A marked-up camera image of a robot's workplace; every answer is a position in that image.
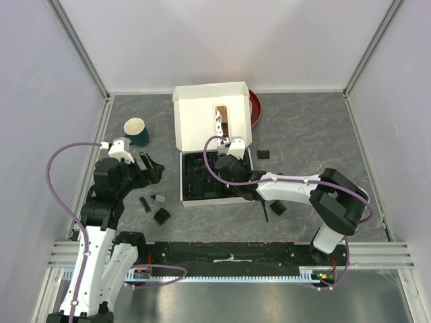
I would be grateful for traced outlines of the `small oil bottle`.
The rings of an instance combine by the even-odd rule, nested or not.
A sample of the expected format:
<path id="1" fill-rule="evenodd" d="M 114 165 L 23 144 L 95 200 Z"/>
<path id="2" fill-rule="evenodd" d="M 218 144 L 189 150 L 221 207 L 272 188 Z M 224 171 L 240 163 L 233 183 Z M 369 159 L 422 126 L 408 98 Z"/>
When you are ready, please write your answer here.
<path id="1" fill-rule="evenodd" d="M 166 200 L 165 196 L 153 194 L 150 196 L 153 200 L 163 203 Z"/>

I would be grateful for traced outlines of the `black rectangular stick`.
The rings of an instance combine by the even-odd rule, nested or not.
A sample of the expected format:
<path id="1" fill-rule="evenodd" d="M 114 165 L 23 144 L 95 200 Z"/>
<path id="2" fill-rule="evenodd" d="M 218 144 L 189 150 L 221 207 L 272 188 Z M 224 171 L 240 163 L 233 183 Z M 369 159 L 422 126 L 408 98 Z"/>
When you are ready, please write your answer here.
<path id="1" fill-rule="evenodd" d="M 139 198 L 139 202 L 141 203 L 141 205 L 144 208 L 144 210 L 145 210 L 146 213 L 151 213 L 152 212 L 151 207 L 149 206 L 148 202 L 146 201 L 146 199 L 143 196 L 141 196 Z"/>

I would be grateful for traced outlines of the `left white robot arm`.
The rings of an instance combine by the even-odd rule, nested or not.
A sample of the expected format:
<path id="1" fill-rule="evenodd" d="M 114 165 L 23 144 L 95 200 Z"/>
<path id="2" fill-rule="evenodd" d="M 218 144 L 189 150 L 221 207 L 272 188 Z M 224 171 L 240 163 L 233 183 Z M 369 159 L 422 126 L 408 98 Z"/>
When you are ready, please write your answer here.
<path id="1" fill-rule="evenodd" d="M 145 166 L 123 158 L 96 162 L 86 201 L 81 208 L 79 253 L 69 290 L 57 313 L 47 322 L 113 322 L 114 305 L 133 264 L 147 259 L 141 232 L 117 233 L 125 209 L 123 200 L 132 191 L 157 184 L 165 167 L 140 153 Z"/>

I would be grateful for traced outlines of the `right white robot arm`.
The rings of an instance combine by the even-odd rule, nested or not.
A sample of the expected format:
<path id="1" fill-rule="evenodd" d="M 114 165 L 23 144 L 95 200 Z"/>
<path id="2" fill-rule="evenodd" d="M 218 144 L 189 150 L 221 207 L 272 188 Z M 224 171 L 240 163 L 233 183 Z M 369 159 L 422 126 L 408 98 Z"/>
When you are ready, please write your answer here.
<path id="1" fill-rule="evenodd" d="M 332 258 L 343 238 L 355 234 L 370 206 L 368 193 L 332 168 L 321 175 L 283 176 L 249 171 L 241 160 L 224 155 L 214 169 L 221 182 L 248 201 L 290 201 L 313 207 L 323 224 L 312 239 L 308 256 L 318 265 Z"/>

